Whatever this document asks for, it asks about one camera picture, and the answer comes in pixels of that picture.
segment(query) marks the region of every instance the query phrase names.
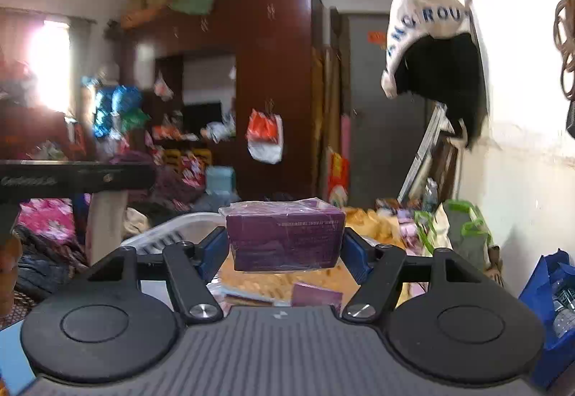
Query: blue lettering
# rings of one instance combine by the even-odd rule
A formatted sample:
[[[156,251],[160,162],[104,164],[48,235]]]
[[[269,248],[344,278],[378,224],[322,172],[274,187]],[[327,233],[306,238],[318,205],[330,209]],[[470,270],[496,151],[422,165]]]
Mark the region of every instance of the blue lettering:
[[[449,7],[449,13],[451,13],[451,17],[458,22],[459,20],[461,20],[461,12],[459,11],[459,8],[455,9],[455,12],[457,12],[457,18],[455,17],[455,15],[453,14],[453,7]]]
[[[426,22],[434,22],[435,20],[433,19],[433,10],[430,8],[424,8],[423,9],[423,19]]]
[[[441,20],[447,20],[447,17],[449,16],[449,13],[447,13],[447,8],[444,6],[437,7],[437,16]]]
[[[396,41],[401,41],[401,36],[405,36],[405,30],[395,27],[396,32],[392,33],[392,38]]]
[[[415,28],[415,25],[416,25],[415,19],[414,19],[412,16],[409,16],[409,15],[404,15],[404,16],[401,18],[401,22],[402,22],[405,26],[407,26],[408,28]]]

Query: red sticker on door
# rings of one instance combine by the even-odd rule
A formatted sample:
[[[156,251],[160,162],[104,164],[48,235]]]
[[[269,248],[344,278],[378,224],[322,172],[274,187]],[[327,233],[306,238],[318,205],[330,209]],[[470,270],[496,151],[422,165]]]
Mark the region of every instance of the red sticker on door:
[[[386,45],[385,33],[382,31],[369,31],[367,33],[367,41],[370,44],[377,44],[379,46],[385,47]]]

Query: brown cord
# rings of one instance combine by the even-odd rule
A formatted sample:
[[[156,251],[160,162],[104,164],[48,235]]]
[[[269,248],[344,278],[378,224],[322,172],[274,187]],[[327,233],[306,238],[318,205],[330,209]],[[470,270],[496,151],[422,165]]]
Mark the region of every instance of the brown cord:
[[[559,26],[562,25],[565,40],[561,40]],[[563,64],[561,66],[561,90],[570,101],[575,101],[575,74],[570,89],[565,89],[565,73],[575,72],[575,0],[561,0],[555,9],[555,22],[553,23],[553,39],[555,47],[561,53]]]

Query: red bag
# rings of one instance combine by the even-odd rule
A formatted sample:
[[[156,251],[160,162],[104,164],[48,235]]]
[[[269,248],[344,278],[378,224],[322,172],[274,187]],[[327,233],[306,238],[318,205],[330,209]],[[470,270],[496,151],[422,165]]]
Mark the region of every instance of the red bag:
[[[267,116],[263,112],[257,112],[252,109],[245,137],[248,141],[265,141],[277,144],[278,123],[275,120],[275,116]]]

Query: silver screw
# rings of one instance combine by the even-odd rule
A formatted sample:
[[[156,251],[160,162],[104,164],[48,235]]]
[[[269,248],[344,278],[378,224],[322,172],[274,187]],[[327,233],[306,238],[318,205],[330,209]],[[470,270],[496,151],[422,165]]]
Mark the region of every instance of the silver screw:
[[[347,307],[346,313],[353,318],[372,318],[376,309],[369,303],[355,303]]]
[[[209,303],[199,303],[190,309],[190,315],[195,319],[210,319],[217,315],[217,308]]]

